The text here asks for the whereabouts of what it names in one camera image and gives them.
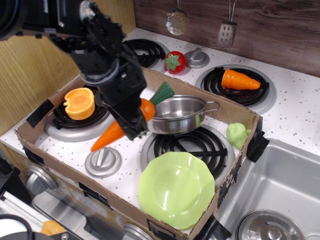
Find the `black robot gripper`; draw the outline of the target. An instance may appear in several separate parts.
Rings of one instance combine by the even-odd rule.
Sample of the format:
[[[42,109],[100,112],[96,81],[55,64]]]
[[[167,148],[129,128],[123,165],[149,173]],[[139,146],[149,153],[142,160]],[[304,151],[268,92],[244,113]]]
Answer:
[[[105,106],[130,141],[146,134],[148,126],[141,109],[146,100],[140,95],[147,83],[138,62],[89,57],[79,63],[79,69],[84,82],[99,90]]]

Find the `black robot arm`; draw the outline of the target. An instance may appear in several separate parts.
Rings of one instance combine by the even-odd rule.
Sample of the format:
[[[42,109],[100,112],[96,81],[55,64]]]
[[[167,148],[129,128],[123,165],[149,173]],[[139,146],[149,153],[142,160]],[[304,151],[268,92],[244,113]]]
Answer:
[[[77,65],[82,80],[99,90],[112,116],[130,139],[147,131],[140,106],[147,83],[134,51],[92,0],[3,0],[0,38],[47,37]]]

